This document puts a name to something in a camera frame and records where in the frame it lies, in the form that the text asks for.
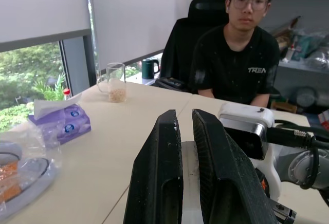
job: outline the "black office chair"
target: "black office chair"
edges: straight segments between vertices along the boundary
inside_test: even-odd
[[[188,91],[194,47],[210,29],[228,23],[225,0],[193,0],[187,18],[177,20],[161,60],[155,86]]]

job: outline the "purple tissue box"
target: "purple tissue box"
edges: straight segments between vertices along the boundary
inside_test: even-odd
[[[34,115],[29,115],[28,120],[41,130],[45,143],[56,136],[60,144],[64,144],[92,129],[90,118],[76,104],[47,114],[38,120],[34,119]]]

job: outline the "green mug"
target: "green mug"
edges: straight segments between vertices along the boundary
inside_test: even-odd
[[[154,63],[157,64],[158,70],[154,72]],[[142,78],[143,79],[153,79],[154,74],[160,72],[160,66],[158,60],[153,60],[150,58],[142,60]]]

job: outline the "black t-shirt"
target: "black t-shirt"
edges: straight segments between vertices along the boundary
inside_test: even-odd
[[[230,49],[224,26],[204,34],[194,50],[190,87],[213,89],[215,98],[250,104],[256,94],[270,93],[280,58],[279,45],[256,27],[244,50]]]

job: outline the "person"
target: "person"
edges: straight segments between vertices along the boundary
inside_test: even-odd
[[[199,95],[266,107],[280,51],[258,27],[271,0],[226,0],[229,22],[204,34],[195,46],[190,88]]]

